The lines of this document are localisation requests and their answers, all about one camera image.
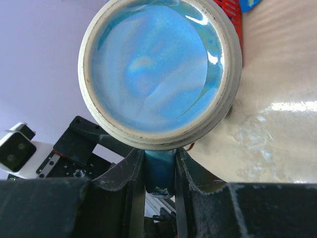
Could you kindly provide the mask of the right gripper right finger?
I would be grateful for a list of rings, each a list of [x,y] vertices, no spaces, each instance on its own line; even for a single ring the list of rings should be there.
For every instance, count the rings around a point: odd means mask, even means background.
[[[181,238],[314,238],[313,183],[224,182],[184,149],[176,153],[175,206]]]

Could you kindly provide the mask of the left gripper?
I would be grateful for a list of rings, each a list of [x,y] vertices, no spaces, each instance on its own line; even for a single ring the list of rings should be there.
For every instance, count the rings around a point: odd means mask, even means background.
[[[97,145],[124,158],[133,149],[99,125],[76,116],[36,170],[38,178],[97,178],[115,165],[106,156],[93,153]]]

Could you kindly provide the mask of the blue mug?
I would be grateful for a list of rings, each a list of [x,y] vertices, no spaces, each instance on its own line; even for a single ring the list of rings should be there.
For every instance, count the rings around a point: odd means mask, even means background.
[[[146,190],[174,195],[176,150],[215,128],[236,97],[239,37],[212,0],[110,0],[78,57],[82,97],[96,122],[145,151]]]

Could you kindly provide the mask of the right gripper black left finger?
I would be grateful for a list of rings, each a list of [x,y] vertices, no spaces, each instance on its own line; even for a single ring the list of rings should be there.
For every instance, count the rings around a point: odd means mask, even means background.
[[[144,152],[135,149],[94,180],[2,180],[0,235],[3,238],[141,238],[144,175]]]

